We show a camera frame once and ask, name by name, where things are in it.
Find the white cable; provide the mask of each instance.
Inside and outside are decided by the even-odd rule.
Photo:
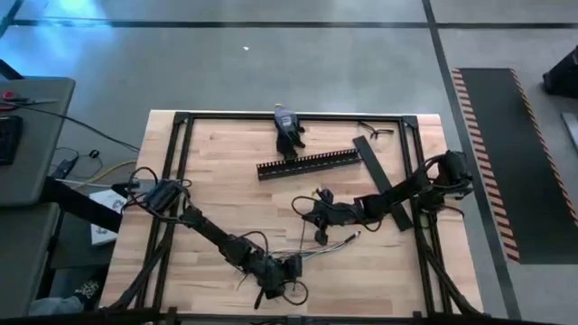
[[[303,255],[303,260],[311,258],[313,256],[319,255],[319,254],[325,254],[325,253],[330,253],[330,252],[336,252],[338,250],[341,250],[343,247],[353,243],[357,238],[359,238],[359,235],[361,234],[360,231],[356,231],[353,234],[353,238],[348,241],[347,243],[344,241],[339,242],[333,246],[329,246],[329,247],[313,247],[313,248],[307,248],[305,250],[302,251],[295,251],[294,249],[281,249],[281,250],[276,250],[271,252],[271,254],[284,254],[284,255],[292,255],[292,254],[301,254]]]
[[[110,184],[85,183],[84,181],[70,181],[70,180],[63,180],[63,179],[56,179],[56,181],[67,182],[70,184],[83,185],[83,186],[106,188],[106,189],[110,189],[112,187],[112,185],[110,185]]]

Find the gray floor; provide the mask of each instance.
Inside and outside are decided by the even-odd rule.
[[[443,23],[578,23],[570,0],[432,0]],[[0,15],[9,6],[0,3]],[[82,18],[176,22],[425,22],[420,0],[25,0],[17,19]],[[573,202],[578,154],[560,112],[578,101],[546,97],[541,75],[578,43],[578,30],[440,30],[450,67],[516,69]],[[427,29],[111,28],[11,26],[0,55],[26,75],[78,84],[69,114],[139,145],[151,109],[436,113],[460,149]],[[66,124],[61,145],[102,152],[105,165],[135,158]],[[473,198],[466,227],[485,310],[504,303]],[[578,266],[509,270],[524,319],[574,323]]]

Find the striped hazard tape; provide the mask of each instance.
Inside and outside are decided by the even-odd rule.
[[[540,144],[542,144],[542,148],[544,149],[545,156],[548,159],[548,162],[550,163],[550,168],[552,168],[552,172],[554,173],[554,177],[558,181],[558,186],[560,187],[560,190],[562,191],[562,195],[564,196],[564,199],[566,201],[566,206],[568,206],[568,210],[570,211],[570,214],[573,217],[574,224],[578,227],[578,218],[576,217],[576,210],[574,209],[572,201],[570,200],[570,197],[568,196],[568,192],[566,191],[566,188],[564,187],[564,183],[562,182],[562,178],[560,177],[560,172],[556,168],[554,160],[552,159],[552,156],[550,155],[550,151],[548,150],[548,147],[545,144],[544,137],[542,136],[542,132],[540,132],[540,127],[538,126],[538,123],[536,122],[536,116],[534,115],[534,110],[532,109],[532,106],[530,106],[530,102],[527,100],[526,93],[524,92],[524,89],[522,89],[522,85],[520,84],[520,81],[517,78],[516,72],[512,69],[510,69],[510,71],[512,72],[512,77],[514,77],[514,80],[516,81],[517,88],[520,92],[520,95],[522,96],[522,99],[524,100],[524,105],[526,106],[528,116],[532,120],[532,124],[534,125],[534,129],[536,130],[536,133],[538,134],[538,138],[540,139]]]
[[[498,231],[502,238],[504,245],[504,252],[510,261],[519,263],[520,253],[517,250],[516,239],[514,239],[514,232],[509,225],[508,213],[504,207],[504,201],[499,193],[499,186],[496,182],[494,172],[491,168],[491,162],[484,145],[482,132],[476,121],[476,114],[470,102],[470,95],[468,88],[463,81],[463,76],[459,69],[452,69],[453,84],[455,86],[458,99],[460,100],[461,113],[465,119],[468,132],[470,134],[471,144],[474,149],[476,161],[481,171],[481,178],[484,182],[484,188],[488,193],[489,204],[494,214],[494,220],[498,227]]]

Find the black floor stripe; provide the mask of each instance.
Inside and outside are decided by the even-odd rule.
[[[427,28],[427,23],[372,22],[171,22],[103,19],[16,19],[16,26],[122,27],[122,28]]]
[[[175,22],[107,20],[93,18],[42,18],[14,19],[23,0],[17,0],[14,14],[3,23],[4,30],[15,26],[57,26],[57,27],[121,27],[121,28],[429,28],[428,23],[419,22]],[[578,23],[434,23],[437,29],[578,29]]]
[[[439,29],[576,29],[578,23],[437,23]]]
[[[461,114],[459,99],[453,89],[452,74],[450,73],[450,67],[448,66],[447,59],[445,59],[445,53],[443,52],[440,33],[436,28],[434,10],[432,9],[430,0],[422,0],[422,3],[424,4],[425,17],[429,23],[430,34],[432,35],[433,49],[435,50],[435,56],[440,67],[440,72],[442,73],[443,85],[445,86],[445,91],[450,101],[450,107],[452,108],[453,120],[455,121],[456,129],[458,130],[458,134],[460,136],[461,148],[469,157],[467,160],[468,168],[471,171],[476,171],[478,167],[476,160],[474,159],[475,154],[470,143],[470,137],[468,136],[468,128],[466,127],[465,121]],[[506,258],[502,253],[503,249],[502,244],[499,241],[499,233],[496,229],[496,224],[494,223],[494,218],[491,214],[488,197],[486,196],[486,192],[481,185],[483,184],[481,175],[478,172],[473,172],[472,175],[474,179],[474,194],[476,201],[478,201],[481,221],[486,232],[486,238],[488,239],[488,246],[492,261],[494,263],[494,268],[496,270],[496,275],[498,276],[499,288],[501,290],[502,298],[506,307],[506,313],[508,314],[509,319],[521,320],[522,316],[517,304],[514,285],[509,276]]]
[[[18,10],[20,10],[20,7],[22,6],[23,1],[24,0],[14,1],[14,3],[12,4],[12,7],[10,8],[10,11],[6,15],[6,17],[2,18],[2,21],[0,22],[0,38],[4,35],[4,33],[6,33],[6,30],[8,30],[8,27],[14,23],[14,18],[16,17]]]

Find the black slotted channel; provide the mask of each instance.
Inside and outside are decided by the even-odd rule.
[[[308,172],[325,171],[331,168],[359,163],[357,149],[318,153],[284,161],[258,163],[257,177],[260,181],[272,180]]]

